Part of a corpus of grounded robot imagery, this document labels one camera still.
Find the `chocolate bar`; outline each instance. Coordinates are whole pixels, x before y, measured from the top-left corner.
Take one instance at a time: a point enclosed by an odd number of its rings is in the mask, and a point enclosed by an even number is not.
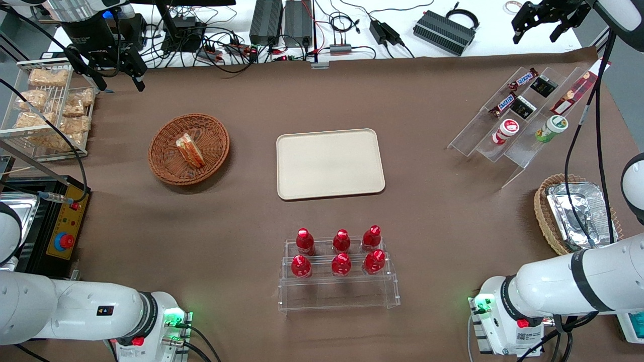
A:
[[[530,71],[526,75],[524,75],[523,77],[515,80],[512,83],[508,83],[507,87],[510,88],[510,90],[517,90],[522,85],[527,84],[527,82],[530,79],[532,79],[534,77],[538,77],[538,76],[539,76],[539,72],[537,72],[534,68],[530,68]]]
[[[521,116],[521,118],[526,119],[530,117],[532,112],[536,111],[536,107],[533,106],[527,99],[518,96],[516,101],[510,107],[516,114]]]
[[[534,89],[537,93],[541,94],[545,98],[547,98],[550,93],[552,93],[557,87],[557,83],[551,81],[543,74],[537,77],[534,83],[532,83],[532,85],[530,86],[530,88]]]
[[[505,110],[508,109],[514,103],[516,100],[516,94],[511,91],[510,95],[508,95],[501,103],[498,104],[498,106],[495,106],[491,110],[489,110],[490,113],[496,118],[501,116]]]

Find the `yellow control panel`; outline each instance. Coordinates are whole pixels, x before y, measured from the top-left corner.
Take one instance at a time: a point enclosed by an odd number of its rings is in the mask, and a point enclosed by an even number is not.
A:
[[[77,199],[81,197],[82,190],[69,185],[65,196]],[[89,200],[89,196],[78,203],[78,208],[74,210],[68,204],[61,204],[58,212],[58,219],[53,228],[52,237],[47,245],[46,254],[60,259],[71,259],[71,252],[76,246],[79,229],[81,228],[82,217]]]

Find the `table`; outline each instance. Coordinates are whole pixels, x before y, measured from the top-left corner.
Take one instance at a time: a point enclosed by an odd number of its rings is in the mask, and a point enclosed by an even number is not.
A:
[[[462,0],[460,1],[459,8],[467,9],[472,11],[477,15],[480,26],[477,29],[477,34],[474,38],[472,44],[465,50],[463,53],[464,57],[467,56],[481,56],[481,55],[504,55],[504,54],[527,54],[527,53],[562,53],[568,52],[570,50],[575,50],[581,48],[579,41],[577,40],[574,32],[568,31],[555,42],[551,43],[549,40],[550,33],[554,30],[555,24],[543,24],[537,26],[526,32],[523,39],[519,44],[514,44],[512,42],[512,36],[514,35],[511,20],[513,15],[505,13],[503,10],[503,4],[506,0],[489,0],[489,1],[480,1],[480,0]],[[390,8],[396,6],[397,8],[409,8],[419,4],[423,4],[420,1],[411,1],[411,0],[401,0],[396,1],[395,4],[388,0],[355,0],[354,2],[347,1],[347,3],[361,5],[370,10]],[[447,11],[451,10],[454,7],[454,0],[433,0],[433,4],[427,7],[420,7],[414,10],[409,10],[405,12],[398,11],[386,11],[386,12],[377,12],[373,15],[382,22],[387,22],[391,27],[398,31],[405,41],[405,44],[417,57],[453,57],[452,54],[441,50],[440,48],[433,46],[426,41],[414,36],[413,27],[416,21],[422,17],[422,12],[429,9],[438,14],[446,14]],[[252,15],[254,10],[255,1],[254,0],[238,0],[237,5],[226,8],[226,7],[217,7],[217,8],[201,8],[197,11],[197,14],[201,21],[208,22],[213,26],[221,26],[228,28],[244,39],[248,39],[249,29],[251,27]],[[157,24],[161,17],[157,12],[156,8],[152,5],[133,5],[136,12],[141,13],[145,20],[148,23]],[[328,17],[324,14],[330,14],[334,9],[337,8],[339,11],[348,14],[353,20],[360,20],[358,24],[361,33],[358,34],[355,30],[350,30],[347,32],[346,41],[353,46],[371,46],[375,48],[378,59],[389,58],[386,50],[383,46],[376,44],[374,38],[369,32],[369,19],[367,15],[362,11],[357,9],[354,6],[348,6],[344,3],[341,3],[340,0],[317,0],[315,4],[315,18],[318,21],[328,21]],[[470,27],[471,21],[464,15],[454,15],[450,19],[453,19],[457,23],[463,24],[464,26]],[[331,27],[328,24],[319,23],[317,28],[318,32],[318,46],[322,42],[321,33],[325,38],[325,46],[332,44],[333,42],[333,32]],[[214,33],[217,30],[208,29],[207,33]],[[148,30],[146,36],[151,36],[152,31]],[[59,28],[56,31],[55,38],[61,43],[67,45],[70,43],[69,37],[64,33],[62,28]],[[155,41],[156,46],[160,46],[163,37]],[[148,44],[142,51],[142,53],[150,53],[151,41],[148,41]],[[392,55],[396,58],[408,58],[410,57],[409,53],[400,46],[391,46],[390,51]],[[55,52],[60,48],[55,44],[52,44],[49,48],[49,51]],[[302,56],[300,49],[290,49],[284,55],[293,55],[296,57]],[[152,61],[154,55],[144,56],[144,60],[147,62],[147,65],[150,68],[155,67],[170,67],[182,66],[182,58],[175,56],[172,61],[167,64],[167,61]],[[194,62],[194,55],[192,53],[182,53],[182,57],[186,66],[192,66]],[[373,52],[369,49],[364,49],[364,52],[354,52],[350,55],[339,55],[331,56],[328,54],[325,55],[324,52],[319,56],[319,62],[328,62],[334,60],[348,60],[348,59],[371,59],[373,57]],[[260,55],[260,60],[263,61],[265,56]],[[232,59],[225,58],[227,64],[231,62]],[[206,66],[207,64],[197,62],[196,65]]]
[[[542,180],[563,171],[573,132],[557,136],[500,191],[514,167],[465,158],[446,146],[519,66],[565,73],[595,59],[587,48],[547,58],[338,62],[328,70],[275,62],[237,77],[199,67],[150,70],[142,93],[119,75],[110,79],[115,93],[97,99],[83,161],[94,190],[79,236],[83,278],[169,292],[194,312],[194,325],[224,361],[467,361],[466,298],[490,276],[555,256],[538,228],[532,199]],[[642,227],[621,197],[620,176],[638,150],[608,91],[602,94],[607,186],[629,237]],[[165,186],[149,170],[149,142],[169,119],[190,112],[223,122],[231,136],[228,161],[199,185]],[[581,112],[577,107],[570,119]],[[598,182],[593,123],[589,114],[571,172]],[[355,128],[378,135],[382,193],[279,198],[280,135]],[[52,167],[79,177],[72,160]],[[300,227],[322,238],[341,227],[357,234],[373,224],[383,228],[395,262],[399,307],[288,316],[278,311],[284,239]],[[618,339],[608,316],[575,330],[574,338],[571,362],[639,362],[644,354],[644,346]],[[101,342],[25,345],[52,362],[111,361]],[[31,357],[0,347],[0,360]],[[475,361],[514,359],[477,354]]]

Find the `tape roll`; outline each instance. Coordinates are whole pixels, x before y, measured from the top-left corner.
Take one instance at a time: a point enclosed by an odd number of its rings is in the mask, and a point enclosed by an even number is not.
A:
[[[515,1],[515,0],[510,0],[503,5],[503,11],[505,11],[510,15],[515,15],[516,13],[519,12],[519,9],[521,9],[522,6],[523,6],[522,3],[519,3],[518,1]]]

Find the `white jar with green label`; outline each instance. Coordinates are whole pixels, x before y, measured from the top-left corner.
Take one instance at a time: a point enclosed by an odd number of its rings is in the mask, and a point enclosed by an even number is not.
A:
[[[540,142],[550,142],[554,136],[557,136],[567,128],[568,120],[564,116],[552,116],[544,123],[543,127],[537,130],[535,137]]]

